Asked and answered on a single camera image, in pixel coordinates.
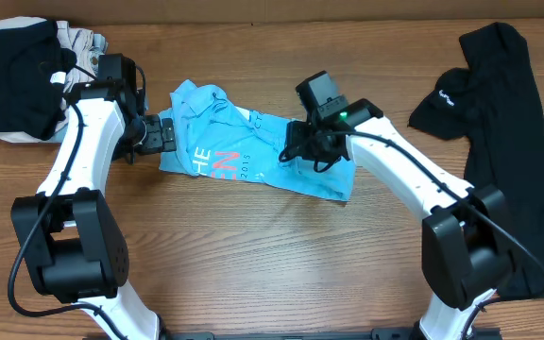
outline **crumpled blue shirt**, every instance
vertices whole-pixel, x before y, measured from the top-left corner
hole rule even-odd
[[[356,166],[341,160],[324,173],[312,161],[279,162],[289,120],[235,107],[217,86],[185,80],[171,93],[178,150],[161,154],[162,171],[265,183],[321,198],[348,201]]]

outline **wooden table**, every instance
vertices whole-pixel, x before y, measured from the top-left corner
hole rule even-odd
[[[294,25],[103,26],[110,52],[145,70],[150,112],[170,106],[186,78],[214,83],[237,105],[304,118],[295,86],[327,70],[349,99],[366,97],[439,165],[460,175],[468,142],[442,142],[406,126],[451,67],[457,41],[489,21]],[[544,20],[512,20],[530,47],[544,106]],[[0,141],[0,339],[76,339],[99,332],[81,312],[40,319],[6,298],[18,243],[15,197],[35,193],[55,145]],[[126,236],[130,280],[174,332],[367,331],[410,326],[431,291],[420,269],[420,231],[378,180],[359,170],[348,204],[212,178],[159,171],[159,156],[110,168],[107,201]],[[58,303],[35,293],[26,269],[16,293],[27,308]],[[544,300],[493,306],[477,323],[506,339],[544,339]]]

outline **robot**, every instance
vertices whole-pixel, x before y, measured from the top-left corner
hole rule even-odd
[[[510,236],[502,193],[474,188],[441,169],[404,140],[371,102],[350,104],[326,72],[296,87],[307,120],[288,125],[280,161],[301,157],[322,172],[343,157],[392,190],[421,221],[422,270],[433,290],[427,312],[413,327],[372,332],[169,332],[129,283],[128,247],[106,204],[105,187],[113,160],[133,163],[136,153],[175,151],[173,121],[145,115],[145,78],[138,90],[131,59],[105,55],[99,65],[97,80],[76,84],[67,97],[70,121],[51,172],[37,194],[17,198],[11,208],[21,249],[8,298],[18,313],[35,317],[81,309],[110,338],[129,340],[502,339],[499,330],[471,326],[484,305],[497,301],[491,298],[497,286],[509,280],[522,257],[532,256]],[[326,164],[323,169],[320,163]],[[55,241],[52,233],[65,228],[77,228],[79,237]],[[14,282],[22,259],[37,292],[69,305],[43,312],[18,305]]]

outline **clothing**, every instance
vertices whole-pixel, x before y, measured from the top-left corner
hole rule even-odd
[[[301,158],[279,162],[289,120],[235,107],[217,86],[184,81],[171,93],[178,151],[161,154],[162,171],[265,183],[297,193],[347,201],[356,165],[341,160],[325,173]]]
[[[459,41],[469,69],[442,75],[409,125],[445,140],[469,138],[465,179],[504,193],[514,236],[544,264],[544,120],[526,40],[496,23]],[[499,294],[527,296],[542,287],[542,273],[525,259]]]
[[[44,21],[45,19],[43,18],[35,17],[21,16],[9,18],[0,20],[0,29],[26,27]],[[68,22],[66,21],[57,21],[56,24],[58,27],[57,37],[60,42],[60,47],[73,50],[73,52],[76,54],[76,58],[81,57],[81,59],[76,61],[76,65],[82,67],[93,75],[97,75],[98,57],[106,53],[109,46],[109,44],[106,42],[106,38],[100,34],[94,34],[89,29],[70,28]],[[89,82],[91,80],[92,79],[89,76],[78,71],[77,69],[73,69],[66,75],[64,81],[64,91],[69,92],[73,85],[78,82]],[[58,121],[56,125],[56,133],[49,140],[42,141],[21,131],[0,132],[0,139],[10,143],[59,143],[64,139],[66,129],[63,128],[65,128],[68,123],[66,103],[63,99],[60,102],[60,108],[64,111],[65,118]]]
[[[56,33],[55,23],[47,21],[0,30],[0,132],[23,131],[46,140],[64,119],[62,85],[50,83],[50,77],[67,72],[66,62],[75,58],[60,48]]]

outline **white logo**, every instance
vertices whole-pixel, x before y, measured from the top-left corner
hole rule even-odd
[[[445,94],[444,91],[440,90],[440,96],[444,99],[446,99],[446,103],[450,106],[454,106],[454,103],[452,102],[451,98],[448,94]]]

